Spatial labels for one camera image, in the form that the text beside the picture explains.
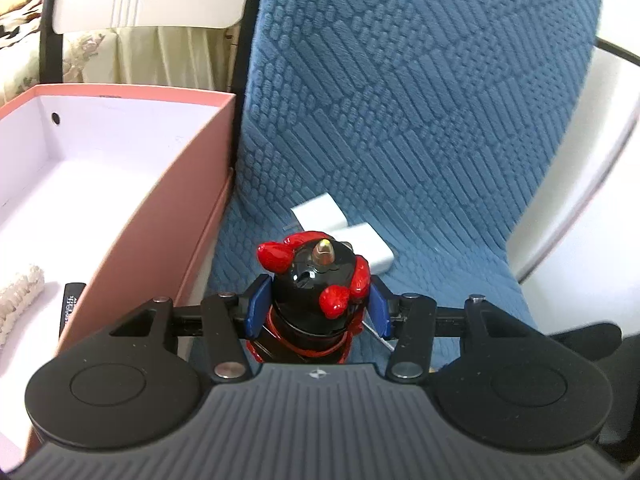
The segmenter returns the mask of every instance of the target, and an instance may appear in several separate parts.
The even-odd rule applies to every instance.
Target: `red glossy decoration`
[[[369,263],[359,254],[356,255],[356,268],[353,271],[351,279],[350,291],[354,300],[362,300],[369,293],[369,285],[371,283],[371,272]]]
[[[322,238],[331,239],[327,233],[323,233],[322,231],[302,231],[301,233],[287,236],[283,243],[286,246],[297,249],[311,240],[321,240]]]
[[[255,251],[264,269],[275,274],[285,272],[293,263],[294,250],[279,242],[265,242]]]
[[[342,285],[329,285],[320,294],[320,309],[327,319],[339,317],[349,304],[349,289]]]

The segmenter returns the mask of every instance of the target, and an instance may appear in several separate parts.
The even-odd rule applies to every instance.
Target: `blue textured fabric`
[[[600,0],[261,0],[212,290],[260,272],[289,208],[329,192],[396,256],[395,292],[482,293],[532,324],[505,243],[580,89]],[[433,365],[458,355],[437,340]],[[367,333],[350,360],[383,363]]]

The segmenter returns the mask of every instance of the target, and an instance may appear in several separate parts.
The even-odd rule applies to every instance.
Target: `black strip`
[[[249,58],[254,42],[255,22],[258,20],[260,0],[246,0],[244,14],[240,22],[240,35],[238,37],[238,50],[236,51],[236,63],[231,79],[231,92],[236,94],[236,109],[234,122],[231,127],[231,161],[232,167],[236,165],[238,158],[238,143],[240,140],[240,126],[242,123],[242,109],[244,108],[244,94],[249,75]]]
[[[40,18],[40,83],[62,83],[62,34],[53,30],[56,0],[43,0]]]
[[[619,58],[622,58],[629,63],[640,66],[640,56],[634,54],[633,52],[625,50],[621,46],[617,46],[609,41],[603,40],[602,38],[596,38],[596,46],[600,50],[604,50],[605,52],[609,52],[614,56],[618,56]]]

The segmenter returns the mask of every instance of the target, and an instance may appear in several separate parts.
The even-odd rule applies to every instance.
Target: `blue chair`
[[[385,283],[533,325],[505,243],[586,74],[600,0],[261,0],[212,290],[260,272],[289,208],[330,193],[396,260]],[[436,340],[432,365],[458,355]],[[383,365],[368,333],[352,362]]]

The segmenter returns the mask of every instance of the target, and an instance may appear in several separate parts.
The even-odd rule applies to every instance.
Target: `silver screw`
[[[470,294],[469,295],[469,299],[471,300],[471,303],[476,304],[476,303],[482,303],[485,300],[486,296],[484,296],[483,294]]]
[[[223,379],[237,379],[244,375],[246,368],[242,363],[227,361],[217,365],[213,371],[218,377],[222,377]]]
[[[415,379],[423,374],[424,370],[418,363],[402,361],[391,368],[391,373],[399,379]]]

